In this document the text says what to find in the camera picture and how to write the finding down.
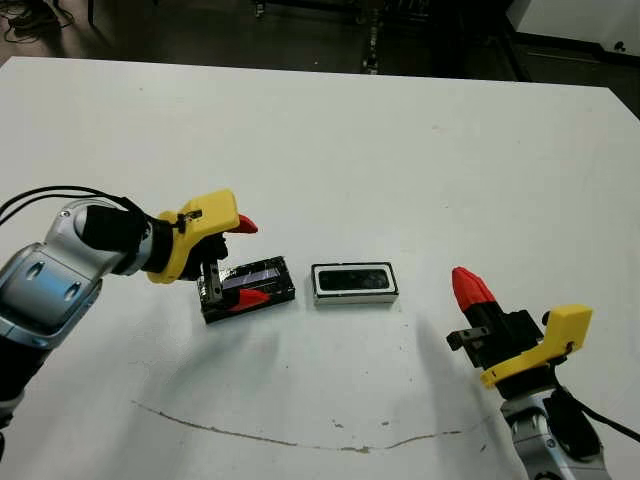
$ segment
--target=white table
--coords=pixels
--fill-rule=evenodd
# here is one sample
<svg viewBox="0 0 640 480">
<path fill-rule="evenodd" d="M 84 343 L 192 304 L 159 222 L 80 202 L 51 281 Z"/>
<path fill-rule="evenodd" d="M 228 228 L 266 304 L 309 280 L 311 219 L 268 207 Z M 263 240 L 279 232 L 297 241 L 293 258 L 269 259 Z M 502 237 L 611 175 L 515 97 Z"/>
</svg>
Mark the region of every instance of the white table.
<svg viewBox="0 0 640 480">
<path fill-rule="evenodd" d="M 15 58 L 0 95 L 3 198 L 82 184 L 155 213 L 229 186 L 261 231 L 228 235 L 225 264 L 285 255 L 297 287 L 207 327 L 190 284 L 107 278 L 29 385 L 2 478 L 525 478 L 498 393 L 445 342 L 467 326 L 456 265 L 505 310 L 593 306 L 561 380 L 640 428 L 640 128 L 610 91 Z M 0 260 L 60 205 L 3 227 Z M 310 265 L 359 260 L 391 261 L 399 300 L 316 309 Z M 596 429 L 636 478 L 637 446 Z"/>
</svg>

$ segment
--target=floor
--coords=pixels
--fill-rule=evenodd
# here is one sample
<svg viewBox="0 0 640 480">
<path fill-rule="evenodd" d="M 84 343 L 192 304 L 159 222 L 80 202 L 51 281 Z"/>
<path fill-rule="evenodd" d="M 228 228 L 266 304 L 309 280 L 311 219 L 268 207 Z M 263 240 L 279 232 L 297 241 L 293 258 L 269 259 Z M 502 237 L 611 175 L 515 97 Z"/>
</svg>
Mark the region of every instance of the floor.
<svg viewBox="0 0 640 480">
<path fill-rule="evenodd" d="M 0 39 L 0 65 L 26 55 L 359 73 L 368 38 L 366 25 L 333 12 L 268 4 L 257 19 L 251 0 L 96 0 L 95 28 L 86 0 L 61 5 L 75 23 L 34 43 Z M 7 28 L 5 20 L 0 25 Z M 461 48 L 440 27 L 383 24 L 379 73 L 516 80 L 499 36 L 467 32 Z M 532 81 L 606 86 L 640 116 L 637 66 L 528 40 L 518 40 L 515 51 Z M 449 52 L 459 53 L 457 61 Z"/>
</svg>

